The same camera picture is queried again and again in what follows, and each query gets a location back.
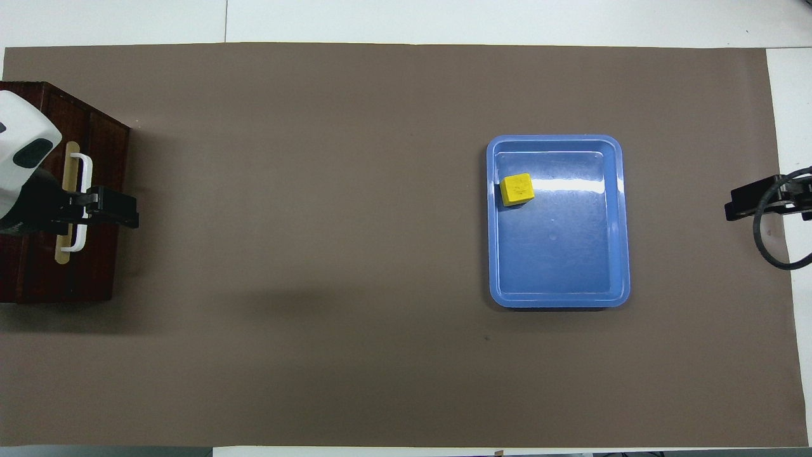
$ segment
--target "yellow cube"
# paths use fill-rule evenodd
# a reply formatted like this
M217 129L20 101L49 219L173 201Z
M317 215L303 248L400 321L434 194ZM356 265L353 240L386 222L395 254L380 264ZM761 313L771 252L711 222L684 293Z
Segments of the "yellow cube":
M502 191L502 203L506 207L529 202L536 196L529 173L505 176L499 183L499 190Z

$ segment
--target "white table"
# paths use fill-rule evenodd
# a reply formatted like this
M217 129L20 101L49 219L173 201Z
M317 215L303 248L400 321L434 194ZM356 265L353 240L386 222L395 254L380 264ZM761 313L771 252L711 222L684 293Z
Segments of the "white table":
M812 6L802 0L0 0L0 55L11 46L236 41L767 48L780 172L812 164ZM794 215L785 223L790 258L811 252L812 222ZM812 437L812 267L792 278ZM405 457L496 449L256 447L215 454Z

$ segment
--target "brown backdrop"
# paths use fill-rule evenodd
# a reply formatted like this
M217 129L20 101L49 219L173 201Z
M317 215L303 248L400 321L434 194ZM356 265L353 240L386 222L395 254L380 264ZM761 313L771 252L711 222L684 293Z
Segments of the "brown backdrop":
M806 444L789 275L722 208L777 170L763 50L94 46L5 69L133 127L143 225L112 302L2 306L4 445ZM490 299L503 133L620 141L621 308Z

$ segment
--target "dark wooden crate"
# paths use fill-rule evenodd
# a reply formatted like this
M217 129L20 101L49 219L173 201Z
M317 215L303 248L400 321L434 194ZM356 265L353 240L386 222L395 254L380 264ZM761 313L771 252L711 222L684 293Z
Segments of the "dark wooden crate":
M37 107L62 133L42 167L62 182L65 144L79 143L93 159L93 185L121 191L130 128L47 82L0 81ZM113 289L118 226L88 227L84 249L71 261L54 260L56 235L0 235L0 302L53 303L109 300Z

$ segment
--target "plastic tray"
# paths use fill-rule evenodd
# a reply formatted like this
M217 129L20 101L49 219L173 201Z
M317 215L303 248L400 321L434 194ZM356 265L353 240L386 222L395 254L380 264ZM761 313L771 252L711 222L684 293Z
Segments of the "plastic tray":
M505 207L504 176L535 198ZM506 135L487 149L490 293L509 308L617 307L630 291L623 153L606 135Z

